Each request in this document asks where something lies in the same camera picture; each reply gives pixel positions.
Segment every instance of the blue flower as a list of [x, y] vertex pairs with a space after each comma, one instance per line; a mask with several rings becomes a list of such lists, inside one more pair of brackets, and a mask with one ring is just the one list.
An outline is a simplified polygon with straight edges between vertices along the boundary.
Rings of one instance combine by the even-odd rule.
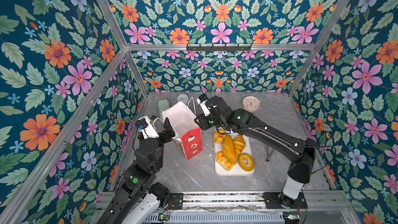
[[7, 97], [7, 99], [11, 100], [11, 104], [15, 104], [15, 102], [19, 103], [19, 98], [21, 98], [21, 96], [16, 96], [15, 93], [12, 94], [12, 97]]
[[47, 95], [50, 95], [50, 94], [54, 93], [53, 90], [54, 90], [54, 88], [51, 87], [50, 85], [48, 85], [47, 88], [44, 88], [44, 91], [47, 92]]
[[72, 159], [69, 160], [69, 162], [67, 162], [67, 169], [72, 168], [72, 165], [74, 164], [74, 162], [72, 162]]
[[50, 109], [51, 105], [42, 105], [42, 107], [44, 108], [44, 110], [42, 110], [41, 113], [46, 113], [46, 115], [48, 115], [49, 112], [52, 112], [52, 110]]
[[29, 35], [30, 38], [35, 37], [35, 30], [30, 30], [28, 27], [25, 27], [26, 31], [25, 34]]
[[14, 146], [10, 147], [10, 150], [14, 150], [14, 153], [18, 153], [19, 150], [23, 150], [23, 142], [18, 143], [18, 141], [15, 140]]

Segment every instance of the gray marble surface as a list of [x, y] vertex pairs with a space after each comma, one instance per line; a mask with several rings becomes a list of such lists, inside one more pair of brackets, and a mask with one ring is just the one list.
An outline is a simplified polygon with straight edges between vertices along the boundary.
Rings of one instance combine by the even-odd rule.
[[[201, 93], [185, 93], [196, 99]], [[158, 115], [158, 101], [169, 99], [170, 105], [177, 102], [178, 93], [151, 93], [144, 115]], [[234, 110], [241, 107], [242, 99], [252, 95], [260, 101], [260, 108], [254, 114], [272, 127], [294, 136], [306, 139], [307, 131], [296, 111], [292, 100], [285, 93], [212, 93], [222, 97]], [[252, 191], [281, 190], [287, 177], [290, 161], [275, 151], [269, 165], [264, 165], [266, 159], [265, 144], [253, 138], [250, 139], [251, 151], [255, 160], [255, 172], [251, 176], [222, 177], [216, 174], [214, 165], [214, 144], [212, 134], [214, 129], [202, 130], [203, 151], [191, 158], [185, 159], [177, 145], [169, 142], [164, 148], [164, 165], [156, 174], [156, 182], [160, 182], [170, 191]], [[125, 164], [129, 166], [134, 155], [128, 155]], [[319, 161], [314, 164], [313, 171], [320, 168]], [[304, 189], [329, 189], [329, 184], [322, 171], [312, 175], [311, 181]]]

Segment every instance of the floral wallpaper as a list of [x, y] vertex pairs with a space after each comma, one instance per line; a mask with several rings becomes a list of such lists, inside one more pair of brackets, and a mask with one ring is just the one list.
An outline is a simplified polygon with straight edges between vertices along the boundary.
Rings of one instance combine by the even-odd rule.
[[[132, 44], [311, 43], [337, 0], [109, 0]], [[341, 27], [333, 29], [340, 34]]]
[[[95, 0], [0, 0], [0, 211], [118, 51]], [[18, 223], [89, 223], [141, 93], [123, 61]]]
[[398, 0], [351, 0], [295, 92], [338, 189], [366, 224], [396, 223]]

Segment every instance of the aluminum frame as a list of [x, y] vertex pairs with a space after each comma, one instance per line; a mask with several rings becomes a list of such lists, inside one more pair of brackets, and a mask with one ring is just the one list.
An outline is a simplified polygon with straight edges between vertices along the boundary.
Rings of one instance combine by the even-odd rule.
[[44, 153], [42, 158], [36, 164], [32, 172], [29, 174], [18, 193], [10, 201], [7, 207], [0, 215], [0, 223], [15, 224], [22, 212], [26, 209], [36, 192], [47, 178], [51, 168], [58, 161], [59, 156], [65, 150], [67, 143], [71, 140], [80, 124], [84, 121], [87, 113], [93, 107], [93, 102], [101, 94], [102, 90], [109, 82], [109, 78], [122, 62], [125, 57], [125, 51], [120, 50], [113, 58], [112, 62], [102, 73], [92, 89], [84, 97], [82, 104], [77, 107], [76, 111], [64, 125], [58, 136], [52, 142], [50, 147]]

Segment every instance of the orange flower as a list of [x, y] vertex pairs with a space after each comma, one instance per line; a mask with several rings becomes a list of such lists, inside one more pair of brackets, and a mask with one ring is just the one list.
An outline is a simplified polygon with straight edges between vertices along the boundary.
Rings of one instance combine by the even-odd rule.
[[328, 46], [328, 50], [326, 51], [326, 60], [328, 62], [335, 62], [336, 60], [340, 59], [341, 54], [340, 52], [343, 52], [343, 46], [341, 46], [343, 43], [340, 40], [335, 40]]
[[242, 7], [240, 5], [236, 5], [234, 8], [235, 12], [241, 12], [242, 11]]
[[176, 30], [172, 30], [170, 34], [170, 41], [173, 41], [173, 44], [188, 44], [189, 36], [186, 30], [176, 28]]
[[102, 52], [102, 58], [108, 63], [113, 60], [115, 56], [115, 51], [113, 50], [113, 45], [108, 40], [102, 40], [99, 50]]
[[216, 82], [214, 82], [214, 86], [218, 88], [222, 87], [222, 84], [223, 84], [222, 80], [216, 80]]
[[205, 12], [211, 12], [211, 6], [210, 5], [205, 7]]
[[25, 144], [29, 150], [36, 149], [39, 146], [39, 151], [45, 150], [52, 144], [54, 139], [57, 137], [54, 133], [59, 133], [59, 124], [55, 124], [57, 120], [50, 116], [47, 119], [47, 115], [38, 114], [36, 115], [36, 121], [32, 118], [28, 119], [24, 124], [28, 130], [23, 130], [21, 135], [21, 141], [28, 141]]
[[334, 177], [334, 171], [330, 168], [330, 166], [326, 166], [326, 169], [328, 169], [329, 175], [331, 177], [331, 180], [335, 183], [336, 182], [336, 178]]
[[220, 7], [216, 10], [216, 18], [220, 20], [220, 22], [224, 22], [228, 19], [229, 10], [226, 8], [226, 5], [220, 5]]
[[363, 217], [363, 221], [366, 224], [381, 224], [381, 220], [376, 218], [376, 216], [372, 213], [365, 213], [365, 217]]
[[253, 36], [254, 44], [268, 44], [273, 36], [272, 30], [268, 30], [268, 28], [263, 28], [263, 30], [257, 30], [256, 34]]
[[137, 9], [135, 7], [131, 7], [131, 5], [127, 4], [122, 5], [122, 14], [125, 19], [127, 19], [130, 22], [137, 22], [138, 18], [140, 18], [140, 15], [137, 13]]
[[325, 123], [323, 122], [323, 120], [322, 119], [320, 119], [320, 118], [317, 118], [316, 120], [315, 120], [315, 123], [314, 123], [314, 127], [315, 127], [315, 129], [318, 131], [318, 132], [321, 132], [321, 131], [323, 131], [325, 128]]
[[109, 183], [112, 183], [112, 182], [113, 182], [113, 177], [115, 176], [116, 172], [117, 172], [117, 165], [115, 165], [115, 166], [113, 167], [112, 171], [111, 171], [111, 174], [110, 174], [111, 177], [109, 178]]
[[162, 87], [162, 83], [158, 80], [152, 80], [150, 82], [151, 86], [154, 88], [161, 88]]
[[124, 128], [126, 127], [126, 122], [124, 121], [124, 119], [119, 119], [119, 121], [117, 122], [116, 125], [116, 133], [118, 135], [122, 135], [124, 132]]
[[392, 40], [392, 42], [388, 41], [383, 43], [383, 47], [379, 47], [377, 50], [378, 55], [376, 56], [376, 60], [380, 60], [381, 64], [391, 64], [395, 60], [398, 59], [398, 40]]
[[305, 15], [307, 17], [307, 21], [314, 22], [316, 19], [321, 17], [321, 14], [324, 12], [324, 10], [323, 4], [314, 5], [314, 7], [311, 7]]
[[53, 40], [51, 41], [51, 46], [46, 45], [44, 49], [46, 51], [44, 57], [50, 60], [49, 63], [54, 67], [58, 66], [59, 68], [63, 68], [64, 65], [68, 65], [68, 61], [72, 59], [69, 48], [65, 47], [65, 44], [61, 41], [57, 42]]
[[287, 84], [287, 80], [281, 79], [280, 81], [276, 82], [276, 87], [282, 88], [282, 87], [285, 87], [286, 84]]

